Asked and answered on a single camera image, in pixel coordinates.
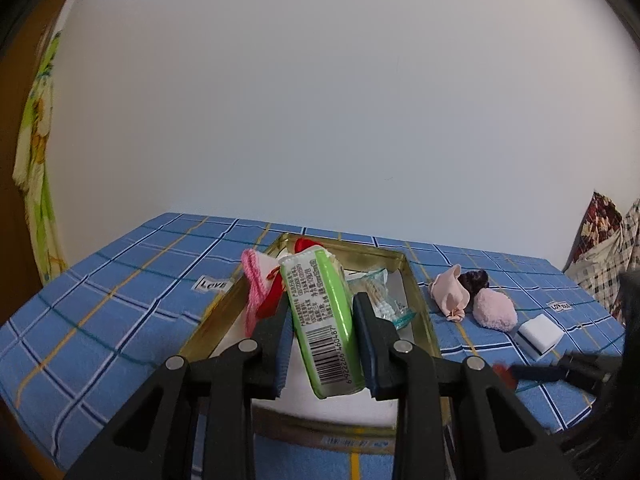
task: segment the green floral curtain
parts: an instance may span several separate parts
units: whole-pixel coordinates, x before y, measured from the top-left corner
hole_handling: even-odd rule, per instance
[[[31,86],[22,114],[14,165],[14,182],[24,194],[31,246],[43,284],[66,269],[56,233],[45,164],[53,109],[53,60],[59,41],[58,32],[50,41]]]

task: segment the red patterned fabric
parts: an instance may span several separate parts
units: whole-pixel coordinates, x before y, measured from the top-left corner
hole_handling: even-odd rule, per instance
[[[615,234],[620,229],[620,222],[622,215],[616,205],[608,197],[594,191],[582,220],[572,261],[576,262],[581,254]]]

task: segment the green tissue package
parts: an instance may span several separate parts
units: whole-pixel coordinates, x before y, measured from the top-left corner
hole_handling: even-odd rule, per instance
[[[352,295],[336,257],[313,246],[280,262],[293,325],[316,397],[364,388],[353,321]]]

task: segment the plastic bag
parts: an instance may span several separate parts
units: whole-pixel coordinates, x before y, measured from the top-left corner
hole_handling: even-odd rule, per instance
[[[366,292],[376,317],[391,321],[396,330],[404,328],[414,318],[415,312],[408,306],[399,304],[386,288],[388,271],[386,269],[372,270],[356,278],[346,277],[347,285],[352,294]]]

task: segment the red object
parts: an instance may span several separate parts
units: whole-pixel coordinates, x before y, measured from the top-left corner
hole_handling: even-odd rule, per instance
[[[518,380],[511,375],[511,372],[506,365],[503,363],[496,363],[492,368],[496,375],[502,379],[502,382],[507,385],[507,388],[515,391],[518,387]]]
[[[298,254],[305,249],[308,249],[309,247],[313,247],[314,245],[319,245],[322,247],[322,244],[319,244],[318,242],[315,242],[313,240],[309,240],[309,238],[298,238],[298,240],[296,240],[296,244],[293,247],[293,250],[296,254]],[[271,288],[269,290],[269,293],[267,294],[267,297],[264,298],[264,301],[262,302],[261,306],[258,307],[258,310],[255,313],[255,317],[257,317],[257,319],[271,317],[276,313],[278,303],[280,303],[280,298],[285,290],[279,267],[273,269],[268,277],[273,277],[273,283],[271,283]]]

